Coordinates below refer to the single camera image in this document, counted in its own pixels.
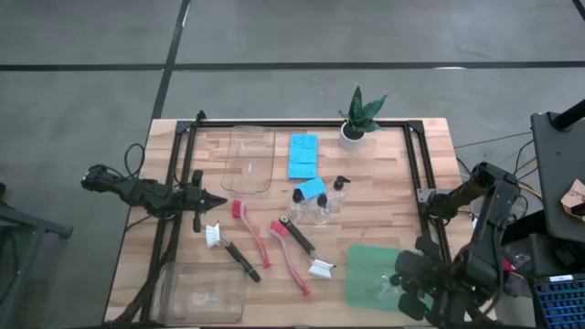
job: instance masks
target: clear plastic tray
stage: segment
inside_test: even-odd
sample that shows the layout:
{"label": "clear plastic tray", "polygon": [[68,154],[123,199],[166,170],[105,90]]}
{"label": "clear plastic tray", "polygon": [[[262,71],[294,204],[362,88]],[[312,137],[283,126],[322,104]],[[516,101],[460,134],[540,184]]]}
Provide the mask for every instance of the clear plastic tray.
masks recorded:
{"label": "clear plastic tray", "polygon": [[232,128],[221,187],[235,197],[267,197],[274,164],[274,138],[274,131],[267,127]]}
{"label": "clear plastic tray", "polygon": [[246,298],[238,263],[167,263],[154,288],[151,320],[164,325],[234,324]]}

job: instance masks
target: black brush handle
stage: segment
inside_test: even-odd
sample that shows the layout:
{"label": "black brush handle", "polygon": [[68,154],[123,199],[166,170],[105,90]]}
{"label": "black brush handle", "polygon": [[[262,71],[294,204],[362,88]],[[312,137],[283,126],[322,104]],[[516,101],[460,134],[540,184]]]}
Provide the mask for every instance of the black brush handle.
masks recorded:
{"label": "black brush handle", "polygon": [[229,245],[226,247],[226,249],[228,250],[231,257],[233,257],[234,260],[236,260],[238,263],[241,264],[241,266],[244,267],[244,271],[246,273],[248,273],[248,275],[255,282],[260,282],[260,275],[258,275],[258,272],[256,272],[256,270],[254,270],[254,268],[251,266],[251,264],[248,262],[248,260],[246,260],[244,255],[242,255],[239,252],[238,248],[236,248],[236,246],[234,246],[233,242],[230,242]]}
{"label": "black brush handle", "polygon": [[279,221],[286,227],[286,229],[289,230],[289,232],[291,232],[291,235],[299,242],[299,244],[301,244],[301,247],[303,247],[304,251],[306,251],[307,254],[311,254],[311,251],[314,250],[313,245],[307,238],[304,237],[303,233],[301,233],[301,231],[291,222],[291,220],[287,217],[284,217],[280,218]]}

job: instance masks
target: concrete floor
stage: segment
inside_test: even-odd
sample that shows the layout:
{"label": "concrete floor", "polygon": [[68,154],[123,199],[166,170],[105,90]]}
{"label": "concrete floor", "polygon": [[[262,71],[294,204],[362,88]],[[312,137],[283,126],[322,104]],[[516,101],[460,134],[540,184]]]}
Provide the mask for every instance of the concrete floor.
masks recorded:
{"label": "concrete floor", "polygon": [[[163,64],[180,5],[0,0],[0,65]],[[570,0],[193,0],[176,61],[585,60],[584,32]],[[96,163],[122,168],[126,147],[144,142],[161,76],[0,71],[8,200],[75,227],[67,242],[46,241],[23,327],[101,321],[128,207],[82,190],[80,179]],[[162,117],[335,117],[356,85],[366,99],[389,94],[381,116],[447,117],[462,145],[527,132],[531,113],[580,101],[585,69],[175,72]],[[516,155],[508,156],[529,139],[456,150],[469,166],[486,160],[512,170]],[[522,160],[533,155],[529,147]],[[536,174],[526,181],[539,189]],[[526,314],[500,309],[513,323]]]}

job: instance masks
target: wooden table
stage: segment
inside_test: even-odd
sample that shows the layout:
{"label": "wooden table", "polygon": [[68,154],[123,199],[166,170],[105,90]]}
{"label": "wooden table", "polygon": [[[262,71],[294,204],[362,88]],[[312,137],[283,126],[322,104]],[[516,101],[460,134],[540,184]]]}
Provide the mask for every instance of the wooden table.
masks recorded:
{"label": "wooden table", "polygon": [[[451,136],[446,119],[422,119],[431,155],[432,168],[438,188],[449,189],[461,183]],[[165,181],[176,127],[175,120],[155,120],[146,145],[146,160],[142,177]],[[202,217],[202,224],[221,222],[222,232],[232,239],[262,277],[261,283],[247,278],[247,297],[243,326],[336,326],[336,325],[407,325],[421,324],[402,313],[354,309],[344,300],[346,251],[351,244],[378,245],[390,248],[414,249],[420,234],[410,177],[409,159],[404,132],[398,128],[383,128],[366,135],[363,147],[348,153],[339,147],[338,128],[277,128],[274,166],[270,196],[265,199],[245,199],[249,219],[263,239],[272,266],[263,269],[253,238],[244,225],[231,217],[231,200],[214,208]],[[299,229],[312,241],[323,258],[338,265],[332,281],[315,279],[307,274],[308,256],[291,239],[289,245],[298,271],[311,289],[303,297],[286,269],[282,250],[270,236],[269,226],[285,211],[293,187],[298,181],[287,179],[290,133],[316,133],[319,136],[318,175],[330,184],[338,175],[352,180],[340,214],[332,215],[328,225],[301,225]],[[419,143],[415,150],[421,177],[424,177]],[[222,189],[229,146],[229,130],[197,129],[196,147],[191,164],[203,169],[203,186],[212,194],[231,198]],[[179,157],[178,173],[183,158]],[[142,208],[133,208],[129,224],[143,218]],[[183,216],[177,262],[230,262],[222,249],[208,249],[205,234],[195,233],[192,213]],[[129,230],[123,239],[122,250],[112,286],[105,320],[122,312],[144,283],[151,257],[156,220],[151,218]],[[469,241],[472,226],[467,216],[454,218],[446,228],[451,253]]]}

